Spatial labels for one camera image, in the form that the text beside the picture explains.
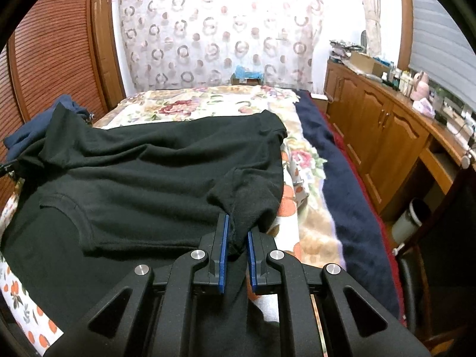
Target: wooden desk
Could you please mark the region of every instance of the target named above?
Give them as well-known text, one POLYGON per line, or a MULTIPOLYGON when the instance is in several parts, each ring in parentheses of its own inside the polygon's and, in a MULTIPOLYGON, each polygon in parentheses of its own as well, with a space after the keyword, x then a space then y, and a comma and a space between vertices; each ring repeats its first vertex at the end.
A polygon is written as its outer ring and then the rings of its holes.
POLYGON ((324 93, 327 116, 344 139, 377 212, 390 209, 386 216, 396 217, 433 179, 448 192, 465 155, 448 129, 417 113, 401 92, 342 64, 328 61, 324 93))

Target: window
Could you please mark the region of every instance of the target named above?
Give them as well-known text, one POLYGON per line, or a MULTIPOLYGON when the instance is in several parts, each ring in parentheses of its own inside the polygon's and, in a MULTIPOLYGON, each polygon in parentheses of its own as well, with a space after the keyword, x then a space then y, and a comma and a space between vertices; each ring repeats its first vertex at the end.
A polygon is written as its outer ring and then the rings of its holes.
POLYGON ((424 70, 476 110, 476 54, 437 0, 413 0, 410 68, 424 70))

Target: black chair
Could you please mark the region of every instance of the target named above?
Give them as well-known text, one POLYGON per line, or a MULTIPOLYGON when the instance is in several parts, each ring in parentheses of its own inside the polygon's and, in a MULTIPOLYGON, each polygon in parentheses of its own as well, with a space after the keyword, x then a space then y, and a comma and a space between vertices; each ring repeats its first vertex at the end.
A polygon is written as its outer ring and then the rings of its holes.
POLYGON ((430 350, 476 317, 476 172, 460 170, 430 219, 397 255, 408 329, 430 350))

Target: folded cloth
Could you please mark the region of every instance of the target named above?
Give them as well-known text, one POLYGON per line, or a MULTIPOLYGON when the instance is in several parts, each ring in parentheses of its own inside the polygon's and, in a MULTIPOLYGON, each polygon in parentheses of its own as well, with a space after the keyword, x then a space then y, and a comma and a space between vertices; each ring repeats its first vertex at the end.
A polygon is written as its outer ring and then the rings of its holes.
POLYGON ((61 103, 65 108, 71 110, 73 113, 79 114, 85 121, 90 119, 90 113, 86 108, 77 104, 71 96, 63 94, 56 98, 55 102, 47 110, 35 115, 30 121, 12 135, 3 140, 3 144, 8 149, 7 162, 17 158, 33 142, 43 138, 46 133, 46 128, 51 121, 53 111, 61 103))
POLYGON ((435 111, 430 101, 426 98, 413 102, 412 107, 420 114, 427 116, 428 118, 435 118, 435 111))

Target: pink floral curtain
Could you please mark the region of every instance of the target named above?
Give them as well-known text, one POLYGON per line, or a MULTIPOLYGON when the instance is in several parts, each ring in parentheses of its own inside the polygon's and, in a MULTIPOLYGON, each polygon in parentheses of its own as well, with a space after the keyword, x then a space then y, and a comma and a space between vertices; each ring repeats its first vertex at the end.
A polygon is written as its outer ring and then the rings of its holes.
POLYGON ((322 0, 119 0, 138 91, 229 84, 238 65, 268 85, 312 89, 322 0))

